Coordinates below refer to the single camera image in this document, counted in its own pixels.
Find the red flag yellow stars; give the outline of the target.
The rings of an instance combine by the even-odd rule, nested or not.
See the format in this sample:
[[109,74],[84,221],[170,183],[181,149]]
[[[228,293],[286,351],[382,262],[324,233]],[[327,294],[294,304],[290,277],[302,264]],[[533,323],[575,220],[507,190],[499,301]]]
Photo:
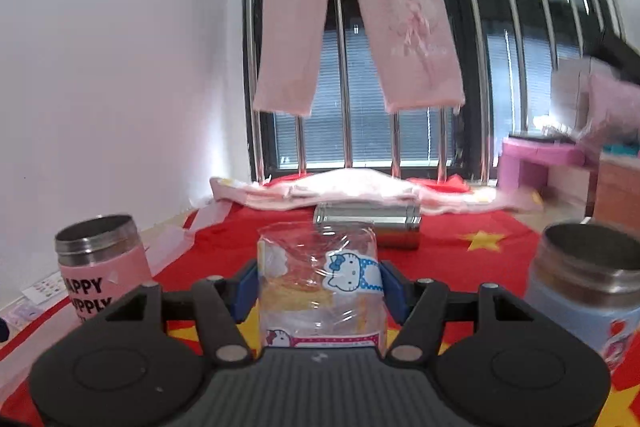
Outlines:
[[[230,277],[256,255],[259,229],[278,221],[306,221],[308,209],[290,212],[253,210],[238,204],[212,204],[215,214],[200,209],[183,228],[169,228],[146,251],[154,279],[168,291],[219,274]],[[474,291],[497,283],[523,296],[529,262],[539,235],[505,211],[445,213],[425,216],[415,251],[383,248],[378,253],[410,279],[433,277],[455,291]],[[79,323],[68,298],[45,309],[1,347],[1,413],[38,426],[26,377],[40,353]]]

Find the brown wooden cabinet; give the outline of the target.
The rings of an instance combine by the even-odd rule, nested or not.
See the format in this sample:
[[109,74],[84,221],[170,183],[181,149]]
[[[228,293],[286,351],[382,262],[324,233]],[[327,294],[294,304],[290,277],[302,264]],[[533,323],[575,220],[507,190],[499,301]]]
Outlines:
[[593,218],[639,235],[639,158],[602,153]]

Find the pink children's trousers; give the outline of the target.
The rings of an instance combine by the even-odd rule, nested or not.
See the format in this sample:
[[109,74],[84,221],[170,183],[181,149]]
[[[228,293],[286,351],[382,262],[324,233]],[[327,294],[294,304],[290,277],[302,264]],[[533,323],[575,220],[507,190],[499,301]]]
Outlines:
[[[329,0],[262,0],[254,109],[307,117]],[[444,0],[357,0],[387,112],[460,108],[463,80]]]

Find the pink low shelf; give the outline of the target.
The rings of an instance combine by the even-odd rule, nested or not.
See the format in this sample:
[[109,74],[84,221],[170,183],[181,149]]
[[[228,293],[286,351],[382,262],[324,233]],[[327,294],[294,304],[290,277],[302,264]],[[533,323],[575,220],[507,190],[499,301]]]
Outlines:
[[503,191],[528,187],[587,202],[596,194],[598,170],[574,144],[516,138],[502,141],[497,184]]

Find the sticker sheet on floor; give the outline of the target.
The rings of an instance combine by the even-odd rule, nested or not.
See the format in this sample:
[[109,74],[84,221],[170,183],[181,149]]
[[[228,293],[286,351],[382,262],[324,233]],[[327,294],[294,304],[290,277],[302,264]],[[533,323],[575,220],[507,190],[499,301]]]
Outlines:
[[38,307],[53,306],[67,296],[67,289],[60,272],[54,272],[44,279],[22,290],[22,295]]

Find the pink steel mug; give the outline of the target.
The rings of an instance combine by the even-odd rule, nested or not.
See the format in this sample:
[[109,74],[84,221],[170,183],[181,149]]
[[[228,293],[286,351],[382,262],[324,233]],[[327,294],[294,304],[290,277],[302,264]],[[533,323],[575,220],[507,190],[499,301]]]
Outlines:
[[58,266],[68,298],[81,321],[152,279],[134,218],[107,215],[56,233]]

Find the steel window guard rail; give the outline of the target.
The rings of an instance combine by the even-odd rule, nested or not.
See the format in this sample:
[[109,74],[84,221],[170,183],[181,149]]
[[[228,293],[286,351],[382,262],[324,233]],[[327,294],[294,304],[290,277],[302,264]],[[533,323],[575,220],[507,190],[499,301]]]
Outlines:
[[[350,85],[350,77],[349,77],[349,69],[347,65],[348,53],[347,53],[347,43],[346,43],[346,23],[345,23],[345,8],[344,8],[344,0],[330,0],[330,7],[333,6],[334,9],[334,22],[335,22],[335,31],[336,35],[336,45],[337,45],[337,67],[338,67],[338,80],[340,80],[341,87],[341,102],[340,109],[341,113],[341,132],[343,135],[342,138],[342,147],[343,147],[343,159],[338,163],[343,167],[354,167],[354,138],[352,137],[354,134],[352,133],[352,98],[350,97],[348,89],[352,87]],[[522,33],[522,21],[520,17],[520,11],[518,8],[518,0],[506,0],[509,5],[509,13],[511,17],[511,26],[514,30],[514,39],[515,39],[515,49],[516,56],[518,57],[518,82],[520,82],[522,77],[522,82],[519,86],[523,86],[518,89],[528,89],[527,84],[527,76],[525,72],[526,66],[526,54],[524,48],[524,40]],[[256,6],[258,8],[261,4],[257,3],[256,0],[243,0],[244,8],[243,8],[243,46],[244,46],[244,68],[245,68],[245,77],[246,77],[246,92],[247,92],[247,100],[246,104],[249,109],[247,109],[248,121],[248,131],[250,132],[250,155],[252,155],[252,168],[254,169],[255,181],[259,183],[265,183],[266,180],[270,176],[280,176],[279,173],[285,172],[285,168],[276,167],[276,164],[271,165],[269,161],[271,161],[271,149],[273,149],[273,154],[276,151],[276,146],[274,145],[273,138],[271,140],[270,135],[265,135],[265,124],[269,127],[269,122],[267,121],[268,117],[267,113],[259,113],[254,112],[253,109],[253,96],[254,91],[257,86],[257,78],[258,78],[258,66],[259,66],[259,54],[260,49],[258,49],[262,45],[262,38],[256,37],[256,25],[258,23],[262,24],[262,20],[260,17],[256,16]],[[558,42],[556,41],[555,35],[555,26],[553,26],[554,21],[552,18],[552,9],[549,0],[539,0],[541,4],[541,12],[544,14],[544,27],[546,28],[547,42],[549,43],[549,54],[550,60],[552,64],[552,68],[558,67]],[[579,10],[576,4],[576,0],[566,0],[566,3],[570,6],[570,10],[572,11],[572,17],[574,20],[574,27],[576,32],[577,45],[579,48],[579,52],[584,52],[584,28],[582,28],[582,16],[579,14]],[[620,19],[620,7],[617,4],[617,0],[606,0],[608,2],[608,12],[610,13],[610,19],[612,20],[611,24],[617,25],[617,34],[623,40],[625,37],[625,29],[622,20]],[[598,19],[598,24],[601,28],[605,28],[606,23],[604,22],[604,18],[602,18],[602,5],[600,5],[600,0],[582,0],[582,3],[585,7],[585,13],[587,13],[587,5],[592,6],[589,8]],[[463,117],[463,124],[460,124],[461,129],[463,131],[471,132],[471,138],[465,139],[468,140],[469,143],[477,142],[478,144],[474,145],[477,150],[473,150],[471,147],[471,153],[467,151],[463,154],[466,158],[465,161],[462,161],[462,167],[468,170],[468,173],[471,173],[472,179],[476,178],[480,180],[480,183],[487,184],[490,180],[491,169],[495,169],[494,167],[494,129],[495,129],[495,118],[494,118],[494,106],[492,105],[492,101],[489,100],[489,95],[492,96],[492,83],[490,78],[490,68],[488,65],[488,52],[487,52],[487,32],[485,31],[485,22],[488,21],[486,17],[483,17],[482,11],[482,2],[480,0],[462,0],[456,1],[454,7],[448,10],[448,14],[454,18],[454,29],[458,28],[458,34],[462,35],[462,43],[465,45],[472,46],[473,52],[462,53],[464,56],[462,72],[463,74],[467,69],[472,72],[472,80],[475,79],[477,83],[477,102],[472,104],[472,115],[471,117]],[[528,129],[529,122],[523,124],[524,117],[529,118],[529,101],[528,101],[528,92],[524,94],[524,102],[523,100],[523,91],[520,91],[518,95],[518,103],[521,104],[521,112],[518,113],[518,118],[521,118],[522,122],[520,124],[521,130]],[[456,167],[456,160],[449,161],[447,160],[448,152],[452,152],[454,149],[448,147],[445,143],[446,136],[448,135],[447,130],[447,110],[446,108],[437,109],[438,113],[438,124],[439,124],[439,138],[438,138],[438,153],[437,153],[437,179],[439,182],[442,182],[447,176],[448,169],[454,169]],[[406,167],[406,169],[433,169],[436,167]]]

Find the clear cartoon cat cup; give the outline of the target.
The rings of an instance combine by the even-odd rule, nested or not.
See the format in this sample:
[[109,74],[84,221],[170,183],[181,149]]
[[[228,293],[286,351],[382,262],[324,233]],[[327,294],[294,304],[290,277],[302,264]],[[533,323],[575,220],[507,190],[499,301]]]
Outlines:
[[283,348],[386,347],[386,311],[373,231],[281,222],[259,231],[262,344]]

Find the blue steel cartoon mug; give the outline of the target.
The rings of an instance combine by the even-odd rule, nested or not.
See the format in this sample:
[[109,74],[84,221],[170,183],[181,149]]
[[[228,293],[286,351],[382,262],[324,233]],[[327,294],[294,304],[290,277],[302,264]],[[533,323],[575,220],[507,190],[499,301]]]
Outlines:
[[611,371],[639,328],[639,239],[599,222],[542,231],[524,300],[597,351]]

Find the pink white folded cloth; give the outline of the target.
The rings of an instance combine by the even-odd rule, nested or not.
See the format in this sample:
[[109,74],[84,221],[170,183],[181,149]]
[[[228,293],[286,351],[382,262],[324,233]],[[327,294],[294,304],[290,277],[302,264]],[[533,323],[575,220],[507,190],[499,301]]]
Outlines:
[[372,169],[342,168],[265,184],[228,178],[212,178],[209,184],[216,200],[265,211],[288,211],[329,202],[416,204],[424,215],[544,209],[541,196],[533,188],[502,191],[493,186],[472,187],[456,174],[445,181],[403,180]]

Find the silver steel flask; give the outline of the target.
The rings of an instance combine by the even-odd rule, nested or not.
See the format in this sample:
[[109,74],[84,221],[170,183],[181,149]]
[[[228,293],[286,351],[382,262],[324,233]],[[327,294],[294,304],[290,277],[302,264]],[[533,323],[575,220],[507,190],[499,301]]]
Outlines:
[[420,245],[421,211],[416,204],[324,202],[314,210],[314,224],[327,227],[368,227],[378,246],[416,249]]

